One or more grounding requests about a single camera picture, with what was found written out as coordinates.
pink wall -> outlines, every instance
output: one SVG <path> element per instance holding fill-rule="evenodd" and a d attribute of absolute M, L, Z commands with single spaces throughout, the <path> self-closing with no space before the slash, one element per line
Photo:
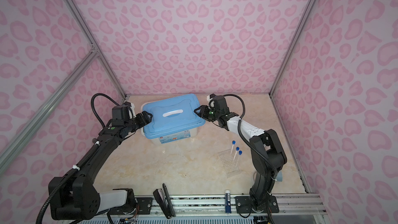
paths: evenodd
<path fill-rule="evenodd" d="M 267 93 L 307 0 L 76 2 L 127 93 Z"/>
<path fill-rule="evenodd" d="M 398 0 L 320 0 L 276 92 L 334 223 L 398 222 Z"/>
<path fill-rule="evenodd" d="M 0 154 L 87 50 L 62 0 L 0 0 Z"/>
<path fill-rule="evenodd" d="M 101 130 L 90 107 L 92 95 L 98 92 L 121 102 L 103 67 L 95 60 L 0 178 L 1 223 L 35 222 L 48 197 L 49 181 L 63 176 L 92 146 L 92 138 Z M 104 122 L 112 117 L 113 103 L 108 99 L 97 97 L 95 106 Z M 51 223 L 47 212 L 45 221 Z"/>

storage box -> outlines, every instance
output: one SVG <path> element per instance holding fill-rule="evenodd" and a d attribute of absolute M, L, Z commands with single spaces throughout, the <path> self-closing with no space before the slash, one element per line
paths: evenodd
<path fill-rule="evenodd" d="M 164 144 L 194 137 L 205 120 L 193 110 L 200 106 L 194 94 L 187 94 L 142 105 L 142 110 L 153 115 L 152 122 L 141 131 L 154 144 Z"/>

blue glue stick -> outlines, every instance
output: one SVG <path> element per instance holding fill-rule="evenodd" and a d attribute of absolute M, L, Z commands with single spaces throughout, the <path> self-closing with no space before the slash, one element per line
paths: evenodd
<path fill-rule="evenodd" d="M 231 192 L 229 190 L 225 191 L 225 213 L 231 214 Z"/>

white handle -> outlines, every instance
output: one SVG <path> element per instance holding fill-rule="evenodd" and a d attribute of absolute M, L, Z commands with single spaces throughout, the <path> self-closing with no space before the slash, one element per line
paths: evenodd
<path fill-rule="evenodd" d="M 170 115 L 173 115 L 173 114 L 177 114 L 177 113 L 182 113 L 182 112 L 184 112 L 184 110 L 182 110 L 182 109 L 166 112 L 166 113 L 163 114 L 163 117 L 167 117 L 167 116 L 170 116 Z"/>

marble table surface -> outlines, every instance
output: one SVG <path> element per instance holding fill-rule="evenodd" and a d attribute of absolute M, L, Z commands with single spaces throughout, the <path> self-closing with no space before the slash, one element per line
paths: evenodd
<path fill-rule="evenodd" d="M 268 95 L 240 95 L 245 102 L 244 120 L 264 130 L 274 129 L 287 156 L 282 169 L 283 181 L 276 182 L 272 193 L 305 193 L 290 149 Z M 131 96 L 135 112 L 141 112 L 146 102 L 172 96 Z M 205 95 L 198 95 L 201 104 L 207 104 Z M 226 97 L 231 112 L 241 114 L 238 99 Z M 241 173 L 230 178 L 218 158 L 218 153 L 231 148 L 232 140 L 240 147 Z M 248 194 L 252 187 L 255 168 L 251 162 L 250 148 L 240 137 L 210 122 L 198 128 L 198 135 L 154 145 L 137 131 L 125 140 L 108 158 L 99 171 L 94 187 L 98 192 L 117 188 L 132 188 L 135 195 L 152 195 L 165 183 L 171 195 Z"/>

